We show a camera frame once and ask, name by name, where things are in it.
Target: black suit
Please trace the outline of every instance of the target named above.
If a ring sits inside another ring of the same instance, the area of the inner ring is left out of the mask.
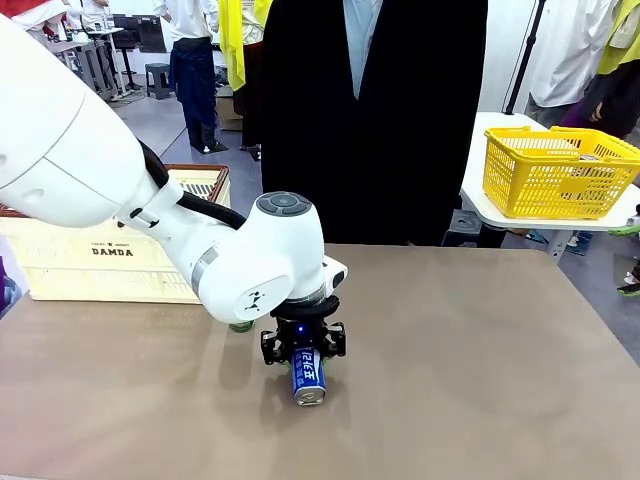
[[[273,2],[264,190],[311,200],[327,242],[439,245],[466,166],[487,0],[384,0],[357,100],[342,2]]]

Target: wooden crate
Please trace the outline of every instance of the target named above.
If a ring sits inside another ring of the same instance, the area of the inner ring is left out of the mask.
[[[230,206],[229,170],[167,165],[185,191]],[[7,236],[35,300],[199,303],[155,240],[109,220],[71,229],[0,207]]]

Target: green can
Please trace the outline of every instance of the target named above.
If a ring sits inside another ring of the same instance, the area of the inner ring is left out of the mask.
[[[255,323],[255,320],[243,323],[230,323],[229,328],[236,333],[246,333],[253,328]]]

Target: blue can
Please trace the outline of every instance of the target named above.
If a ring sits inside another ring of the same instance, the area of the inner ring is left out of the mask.
[[[322,357],[313,347],[299,348],[291,359],[293,398],[300,406],[320,405],[327,393]]]

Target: crate label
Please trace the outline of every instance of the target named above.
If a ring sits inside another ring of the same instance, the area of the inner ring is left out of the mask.
[[[92,243],[91,251],[101,257],[133,257],[129,243]]]

